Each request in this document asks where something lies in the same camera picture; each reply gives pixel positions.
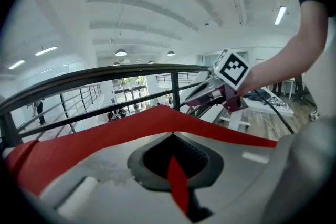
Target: floor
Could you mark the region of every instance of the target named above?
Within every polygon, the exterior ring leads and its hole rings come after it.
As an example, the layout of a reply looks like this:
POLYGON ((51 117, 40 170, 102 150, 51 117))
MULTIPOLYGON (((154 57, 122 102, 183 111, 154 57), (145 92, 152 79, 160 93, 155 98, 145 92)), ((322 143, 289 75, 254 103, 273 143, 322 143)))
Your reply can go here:
MULTIPOLYGON (((309 122, 309 114, 311 113, 313 106, 304 101, 293 102, 293 96, 291 99, 281 96, 281 99, 288 103, 290 108, 294 111, 294 117, 284 118, 292 127, 294 132, 298 133, 299 130, 309 122)), ((229 118, 230 114, 227 111, 223 111, 220 116, 229 118)), ((228 127, 229 122, 220 120, 219 117, 214 123, 220 126, 228 127)), ((277 115, 246 110, 243 112, 241 120, 251 123, 250 127, 239 126, 238 130, 243 133, 271 140, 279 140, 280 137, 290 134, 289 130, 277 115)))

